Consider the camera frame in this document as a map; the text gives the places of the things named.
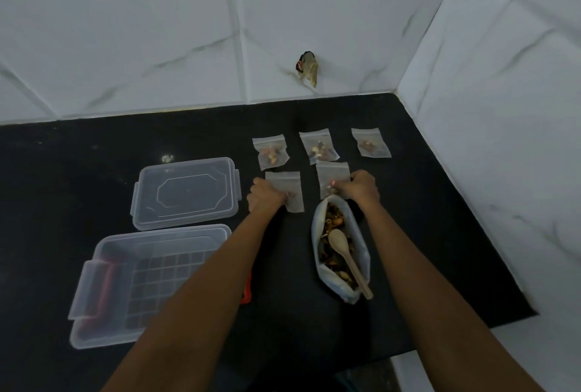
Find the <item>forearm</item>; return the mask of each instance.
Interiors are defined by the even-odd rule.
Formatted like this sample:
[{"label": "forearm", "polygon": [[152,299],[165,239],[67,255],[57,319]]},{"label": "forearm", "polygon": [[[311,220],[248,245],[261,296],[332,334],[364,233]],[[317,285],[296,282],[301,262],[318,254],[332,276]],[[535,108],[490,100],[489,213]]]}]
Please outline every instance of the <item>forearm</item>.
[{"label": "forearm", "polygon": [[541,391],[380,203],[361,209],[434,388]]},{"label": "forearm", "polygon": [[273,214],[242,221],[152,320],[104,392],[206,388]]}]

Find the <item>person's left arm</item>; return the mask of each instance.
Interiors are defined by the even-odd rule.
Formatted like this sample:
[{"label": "person's left arm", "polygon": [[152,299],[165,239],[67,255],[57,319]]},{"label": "person's left arm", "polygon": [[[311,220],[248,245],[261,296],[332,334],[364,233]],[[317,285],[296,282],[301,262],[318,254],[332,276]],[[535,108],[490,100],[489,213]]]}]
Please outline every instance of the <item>person's left arm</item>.
[{"label": "person's left arm", "polygon": [[254,179],[251,213],[152,319],[102,392],[206,389],[264,231],[286,197]]}]

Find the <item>clear plastic lid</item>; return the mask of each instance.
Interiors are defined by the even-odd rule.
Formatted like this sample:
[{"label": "clear plastic lid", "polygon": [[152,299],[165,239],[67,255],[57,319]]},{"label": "clear plastic lid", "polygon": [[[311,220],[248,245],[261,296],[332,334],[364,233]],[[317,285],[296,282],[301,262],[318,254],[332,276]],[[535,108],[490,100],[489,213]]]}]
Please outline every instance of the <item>clear plastic lid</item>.
[{"label": "clear plastic lid", "polygon": [[137,340],[230,234],[228,226],[217,224],[103,239],[78,281],[69,312],[71,345],[84,349]]},{"label": "clear plastic lid", "polygon": [[141,170],[131,216],[141,231],[228,218],[242,199],[230,158],[175,162]]}]

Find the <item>table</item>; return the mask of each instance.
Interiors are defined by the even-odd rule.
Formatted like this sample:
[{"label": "table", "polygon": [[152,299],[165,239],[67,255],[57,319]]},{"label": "table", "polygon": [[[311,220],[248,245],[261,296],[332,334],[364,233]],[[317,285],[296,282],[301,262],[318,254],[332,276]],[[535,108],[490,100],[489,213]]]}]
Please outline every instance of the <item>table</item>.
[{"label": "table", "polygon": [[[350,129],[379,127],[393,158],[364,158]],[[344,304],[317,277],[310,225],[317,174],[299,131],[329,128],[352,171],[377,178],[381,199],[410,238],[489,326],[534,314],[501,258],[395,95],[350,96],[0,127],[0,386],[13,391],[97,391],[131,345],[75,350],[67,320],[83,262],[105,236],[134,232],[129,209],[140,170],[230,157],[243,193],[258,168],[252,137],[284,133],[300,171],[306,212],[279,212],[253,267],[212,390],[261,390],[310,374],[410,351],[361,212],[374,299]],[[232,230],[248,212],[224,223]]]}]

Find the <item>hand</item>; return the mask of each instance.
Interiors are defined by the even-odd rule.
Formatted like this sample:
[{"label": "hand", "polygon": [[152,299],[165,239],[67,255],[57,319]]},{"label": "hand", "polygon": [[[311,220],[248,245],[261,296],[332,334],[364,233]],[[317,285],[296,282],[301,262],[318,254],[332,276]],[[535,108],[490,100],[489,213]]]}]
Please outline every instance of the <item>hand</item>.
[{"label": "hand", "polygon": [[246,199],[248,210],[252,212],[265,211],[274,215],[287,202],[288,195],[272,187],[272,184],[262,178],[254,178],[254,185]]},{"label": "hand", "polygon": [[351,174],[352,181],[333,181],[330,184],[341,190],[348,198],[353,199],[359,206],[369,202],[379,202],[379,192],[375,186],[375,178],[365,170],[358,170]]}]

